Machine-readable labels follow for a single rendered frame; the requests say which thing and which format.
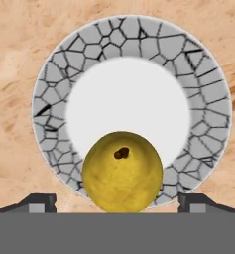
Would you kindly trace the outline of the white plate with cracked rim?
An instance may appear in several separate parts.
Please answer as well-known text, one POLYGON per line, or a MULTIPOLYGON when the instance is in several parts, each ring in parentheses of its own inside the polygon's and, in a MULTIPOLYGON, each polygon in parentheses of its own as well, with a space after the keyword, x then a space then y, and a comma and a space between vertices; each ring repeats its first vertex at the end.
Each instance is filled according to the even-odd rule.
POLYGON ((153 205, 194 191, 230 136, 232 106, 222 69, 193 35, 158 18, 103 18, 69 34, 46 59, 32 97, 39 149, 78 194, 90 147, 114 131, 150 141, 164 165, 153 205))

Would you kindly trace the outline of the yellow pear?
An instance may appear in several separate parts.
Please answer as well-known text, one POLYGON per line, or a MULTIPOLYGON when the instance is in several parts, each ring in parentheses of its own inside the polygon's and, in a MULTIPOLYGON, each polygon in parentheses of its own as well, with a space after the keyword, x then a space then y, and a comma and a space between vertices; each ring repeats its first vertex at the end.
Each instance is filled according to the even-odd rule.
POLYGON ((139 212, 160 191, 163 166, 158 152, 142 136, 112 132, 87 153, 82 181, 90 199, 107 212, 139 212))

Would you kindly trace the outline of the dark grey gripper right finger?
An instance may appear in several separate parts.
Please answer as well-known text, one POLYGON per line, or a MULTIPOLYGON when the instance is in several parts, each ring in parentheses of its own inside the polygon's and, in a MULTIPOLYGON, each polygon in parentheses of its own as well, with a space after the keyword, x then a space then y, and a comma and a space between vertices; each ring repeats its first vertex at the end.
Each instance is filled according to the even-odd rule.
POLYGON ((216 203, 203 193, 182 193, 177 200, 179 213, 235 212, 235 208, 216 203))

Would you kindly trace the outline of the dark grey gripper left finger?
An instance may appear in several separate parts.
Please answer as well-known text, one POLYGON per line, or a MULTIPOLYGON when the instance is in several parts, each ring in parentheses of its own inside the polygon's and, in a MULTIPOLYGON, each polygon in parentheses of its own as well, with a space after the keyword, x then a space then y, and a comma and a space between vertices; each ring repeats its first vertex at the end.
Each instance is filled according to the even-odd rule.
POLYGON ((0 213, 56 213, 56 202, 57 195, 55 193, 31 193, 19 203, 0 208, 0 213))

